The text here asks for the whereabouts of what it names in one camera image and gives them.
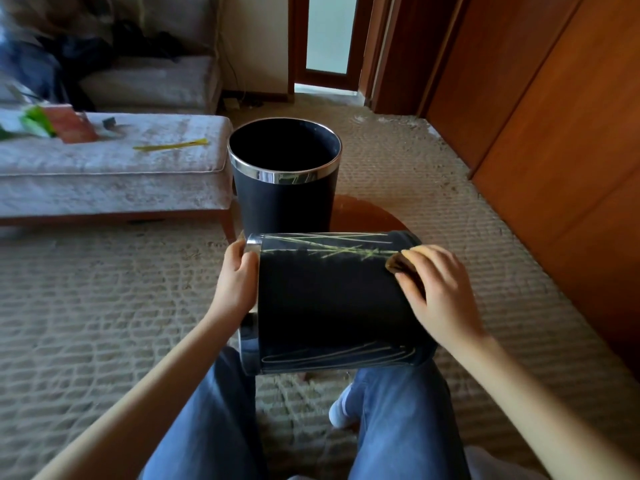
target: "jeans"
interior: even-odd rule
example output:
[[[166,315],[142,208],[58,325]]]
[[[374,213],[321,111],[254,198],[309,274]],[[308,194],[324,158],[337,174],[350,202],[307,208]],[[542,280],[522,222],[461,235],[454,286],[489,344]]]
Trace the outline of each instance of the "jeans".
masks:
[[[350,479],[469,479],[449,389],[436,364],[361,369],[345,403],[360,419]],[[143,480],[267,478],[255,381],[225,347],[143,471]]]

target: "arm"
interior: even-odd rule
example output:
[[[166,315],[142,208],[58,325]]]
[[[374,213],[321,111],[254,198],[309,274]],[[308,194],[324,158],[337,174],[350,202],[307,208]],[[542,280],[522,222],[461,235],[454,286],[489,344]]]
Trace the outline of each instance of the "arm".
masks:
[[[242,256],[243,249],[244,242],[227,249],[215,297],[201,322],[36,479],[137,477],[255,302],[257,256]]]
[[[640,467],[580,419],[485,332],[467,272],[438,246],[403,251],[426,298],[396,274],[416,317],[492,396],[556,480],[640,479]]]

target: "patterned carpet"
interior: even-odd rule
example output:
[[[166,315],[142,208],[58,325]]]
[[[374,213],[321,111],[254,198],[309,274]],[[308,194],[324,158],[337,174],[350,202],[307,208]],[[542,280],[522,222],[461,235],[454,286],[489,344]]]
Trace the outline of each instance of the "patterned carpet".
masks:
[[[268,104],[234,124],[299,116],[344,143],[338,192],[400,218],[468,266],[487,327],[581,416],[640,456],[640,387],[533,261],[424,120],[332,104]],[[207,309],[225,240],[215,222],[7,230],[0,239],[0,477],[25,479],[105,412]],[[492,400],[440,351],[467,444],[525,466],[529,448]],[[327,411],[347,372],[257,380],[273,477],[345,478],[352,433]]]

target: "forearm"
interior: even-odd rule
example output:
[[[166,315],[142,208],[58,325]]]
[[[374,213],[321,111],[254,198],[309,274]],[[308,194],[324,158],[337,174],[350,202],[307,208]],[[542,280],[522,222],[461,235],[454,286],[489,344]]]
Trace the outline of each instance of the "forearm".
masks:
[[[236,317],[207,314],[155,368],[36,478],[136,478],[238,322]]]
[[[494,339],[454,357],[492,396],[556,480],[637,479],[636,463],[526,371]]]

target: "hand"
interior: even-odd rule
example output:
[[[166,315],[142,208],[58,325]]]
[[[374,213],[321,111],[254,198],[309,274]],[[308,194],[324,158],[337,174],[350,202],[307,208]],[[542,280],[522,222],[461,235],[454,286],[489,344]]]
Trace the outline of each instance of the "hand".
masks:
[[[452,355],[470,342],[487,336],[465,267],[439,246],[402,251],[415,266],[426,293],[422,297],[409,276],[397,273],[413,313],[427,332]]]
[[[258,256],[244,252],[244,239],[231,244],[225,252],[216,294],[208,315],[233,317],[238,326],[254,306],[258,291]]]

